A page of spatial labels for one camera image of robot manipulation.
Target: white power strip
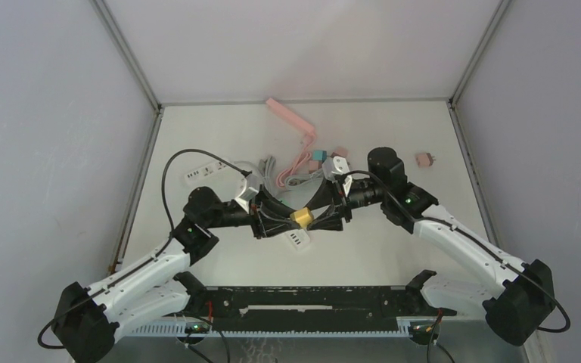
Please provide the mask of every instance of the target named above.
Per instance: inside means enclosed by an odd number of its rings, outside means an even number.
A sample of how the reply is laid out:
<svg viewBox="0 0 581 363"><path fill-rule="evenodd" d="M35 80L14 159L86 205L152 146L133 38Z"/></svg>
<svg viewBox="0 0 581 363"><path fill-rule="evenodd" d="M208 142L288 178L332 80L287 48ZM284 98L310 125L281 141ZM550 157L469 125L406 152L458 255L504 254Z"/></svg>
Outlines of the white power strip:
<svg viewBox="0 0 581 363"><path fill-rule="evenodd" d="M228 166L226 164L222 163L221 161L214 160L204 166L200 166L196 169L192 169L189 172L186 172L184 175L184 182L189 186L195 186L205 178L209 178L210 176L213 176L227 168Z"/></svg>
<svg viewBox="0 0 581 363"><path fill-rule="evenodd" d="M303 229L284 232L284 234L298 251L307 248L310 244L309 234Z"/></svg>
<svg viewBox="0 0 581 363"><path fill-rule="evenodd" d="M412 324L421 323L421 319L413 317L413 321L407 319L398 319L394 328L385 331L332 331L332 332L315 332L315 331L227 331L223 330L226 337L241 338L357 338L357 337L410 337L409 328ZM138 327L127 337L185 337L187 324L183 320L168 319L156 320L151 323ZM216 331L209 333L191 334L191 337L219 337Z"/></svg>

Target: gray floor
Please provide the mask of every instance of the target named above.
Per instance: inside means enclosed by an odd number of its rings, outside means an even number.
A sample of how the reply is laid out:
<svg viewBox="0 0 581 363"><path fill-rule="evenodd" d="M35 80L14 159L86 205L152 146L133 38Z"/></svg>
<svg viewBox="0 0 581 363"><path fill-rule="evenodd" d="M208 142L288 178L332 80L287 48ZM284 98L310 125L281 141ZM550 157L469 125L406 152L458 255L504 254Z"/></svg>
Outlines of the gray floor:
<svg viewBox="0 0 581 363"><path fill-rule="evenodd" d="M484 323L445 321L440 343L456 362L525 362L521 349L500 340ZM229 339L233 363L323 362L426 362L426 346L405 338L293 338ZM220 339L208 339L196 347L215 363L226 362ZM101 363L202 363L182 343L172 338L124 338ZM432 362L450 362L432 347Z"/></svg>

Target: metal frame edge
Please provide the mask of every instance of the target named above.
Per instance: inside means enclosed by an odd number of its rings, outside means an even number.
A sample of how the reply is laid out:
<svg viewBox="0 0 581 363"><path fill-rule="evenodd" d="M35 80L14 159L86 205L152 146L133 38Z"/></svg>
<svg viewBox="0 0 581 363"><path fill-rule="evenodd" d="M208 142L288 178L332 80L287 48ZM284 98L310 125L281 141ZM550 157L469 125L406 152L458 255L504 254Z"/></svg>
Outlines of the metal frame edge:
<svg viewBox="0 0 581 363"><path fill-rule="evenodd" d="M449 108L449 115L451 116L453 129L455 130L455 135L458 138L458 143L460 144L460 151L462 152L464 164L467 167L469 180L471 181L471 187L473 187L473 192L477 201L477 208L480 211L480 215L482 216L486 237L489 241L491 241L491 243L501 247L501 239L499 238L496 224L491 217L491 209L489 208L484 191L480 185L480 174L475 166L476 164L473 158L473 154L471 153L471 148L469 147L467 139L464 135L464 129L460 123L458 111L456 107L451 104L451 101L448 101L446 106Z"/></svg>
<svg viewBox="0 0 581 363"><path fill-rule="evenodd" d="M148 103L150 103L151 107L155 112L159 112L160 104L157 100L157 96L154 94L144 71L139 66L139 62L135 57L135 54L132 52L130 45L126 41L126 37L123 36L121 29L119 28L119 24L115 20L112 12L110 11L110 7L106 4L105 0L89 0L92 7L95 9L95 12L99 16L99 19L104 24L108 35L112 39L115 47L119 51L121 58L126 63L126 66L132 73L132 76L137 81L141 91L144 93L144 96L147 98Z"/></svg>
<svg viewBox="0 0 581 363"><path fill-rule="evenodd" d="M446 104L449 108L449 115L451 116L453 128L455 129L455 134L458 137L458 143L460 144L462 157L464 158L464 164L467 167L469 179L471 180L471 186L474 190L475 198L477 201L477 208L479 209L480 215L482 216L486 236L489 241L491 241L496 246L505 248L505 246L502 246L500 233L492 217L492 208L489 206L488 200L482 189L480 183L480 172L475 166L476 164L474 162L473 154L471 153L471 148L469 143L467 143L467 139L464 135L464 129L462 128L460 122L461 118L457 110L457 106L453 105L450 100ZM531 337L529 337L529 339L525 342L525 344L522 345L521 348L527 358L527 363L555 363L553 348L551 347L551 342L549 341L546 333L536 331L533 335L531 335Z"/></svg>
<svg viewBox="0 0 581 363"><path fill-rule="evenodd" d="M159 135L159 128L161 127L161 119L163 117L163 110L164 109L161 108L159 112L155 113L153 124L148 134L148 140L146 142L144 152L142 153L139 170L137 172L137 176L135 177L135 183L132 185L130 199L126 207L126 211L124 212L119 239L117 241L117 245L115 246L112 260L110 262L109 273L111 274L115 272L117 265L121 263L123 255L126 253L128 239L130 237L132 225L135 222L135 215L137 214L137 208L139 206L139 198L141 197L141 191L144 188L146 175L148 174L148 167L150 166L154 145L157 143L157 136Z"/></svg>
<svg viewBox="0 0 581 363"><path fill-rule="evenodd" d="M500 0L496 11L491 16L491 20L489 21L489 25L486 26L482 38L477 43L477 47L473 55L471 55L471 59L469 60L469 64L467 65L466 69L462 73L462 77L460 78L460 82L455 87L453 91L453 96L451 96L451 105L455 106L458 104L462 93L467 87L469 79L473 76L477 65L479 64L482 56L484 55L484 51L486 47L489 45L493 36L496 34L496 30L498 29L500 23L502 22L502 18L507 14L507 10L510 8L511 4L514 0Z"/></svg>
<svg viewBox="0 0 581 363"><path fill-rule="evenodd" d="M430 102L449 100L446 97L423 97L423 98L279 98L277 101L283 104L339 104L348 102L373 103L373 102ZM191 101L191 102L164 102L163 107L170 106L233 106L242 104L265 104L265 99L252 99L240 101Z"/></svg>

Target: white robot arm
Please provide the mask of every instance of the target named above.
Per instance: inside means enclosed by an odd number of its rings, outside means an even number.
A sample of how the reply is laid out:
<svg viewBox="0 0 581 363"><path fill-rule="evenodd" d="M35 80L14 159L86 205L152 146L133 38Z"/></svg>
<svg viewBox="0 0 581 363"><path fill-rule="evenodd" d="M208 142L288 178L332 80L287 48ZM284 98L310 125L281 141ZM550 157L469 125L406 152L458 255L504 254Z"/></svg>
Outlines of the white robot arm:
<svg viewBox="0 0 581 363"><path fill-rule="evenodd" d="M329 158L323 166L322 186L299 211L259 187L254 175L231 167L244 176L235 199L222 202L207 187L193 190L183 220L148 255L85 288L75 282L64 289L54 319L39 335L39 345L65 348L79 363L96 362L137 327L185 310L191 292L173 277L187 271L217 244L219 239L210 228L249 225L257 238L299 228L342 231L342 220L349 222L353 209L375 203L394 225L430 241L480 282L451 281L433 271L423 271L414 281L418 281L415 285L429 306L485 318L503 340L518 346L555 306L564 314L553 297L548 266L539 260L527 264L458 222L435 197L407 182L403 162L393 149L372 150L368 172L350 172L346 160ZM352 174L370 178L354 180ZM313 217L311 210L323 206L328 207L325 212ZM567 319L565 328L559 331L568 329L568 325ZM43 333L50 327L63 346L42 342Z"/></svg>

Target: power strip outlet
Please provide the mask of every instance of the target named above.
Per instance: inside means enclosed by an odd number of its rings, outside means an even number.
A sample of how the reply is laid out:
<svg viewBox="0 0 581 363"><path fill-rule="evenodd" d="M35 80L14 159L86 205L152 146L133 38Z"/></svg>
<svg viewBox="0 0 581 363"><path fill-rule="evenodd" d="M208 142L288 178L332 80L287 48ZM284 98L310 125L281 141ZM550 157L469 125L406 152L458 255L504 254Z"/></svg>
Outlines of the power strip outlet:
<svg viewBox="0 0 581 363"><path fill-rule="evenodd" d="M290 241L291 244L298 250L304 250L310 245L310 237L309 234L306 233L303 229L296 229L293 231L288 231L284 233L286 238Z"/></svg>
<svg viewBox="0 0 581 363"><path fill-rule="evenodd" d="M218 172L226 170L228 165L222 163L221 161L215 160L204 166L200 166L196 169L192 169L184 174L184 182L193 187L198 185L204 179L209 178Z"/></svg>

